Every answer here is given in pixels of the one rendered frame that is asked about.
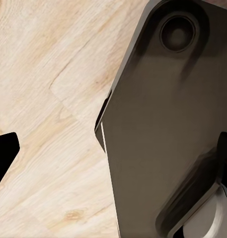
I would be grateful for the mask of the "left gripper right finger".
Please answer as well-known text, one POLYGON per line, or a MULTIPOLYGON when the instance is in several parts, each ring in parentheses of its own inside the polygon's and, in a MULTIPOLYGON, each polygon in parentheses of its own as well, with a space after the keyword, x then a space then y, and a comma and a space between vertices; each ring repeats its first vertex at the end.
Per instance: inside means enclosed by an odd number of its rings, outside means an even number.
POLYGON ((217 151, 227 164, 227 132, 221 132, 218 138, 217 151))

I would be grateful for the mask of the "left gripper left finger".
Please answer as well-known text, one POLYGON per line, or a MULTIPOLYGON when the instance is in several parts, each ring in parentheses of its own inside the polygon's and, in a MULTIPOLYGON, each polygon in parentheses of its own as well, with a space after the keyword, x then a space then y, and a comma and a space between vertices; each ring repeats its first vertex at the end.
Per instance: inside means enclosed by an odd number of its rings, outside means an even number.
POLYGON ((19 140, 15 132, 0 136, 0 182, 19 151, 19 140))

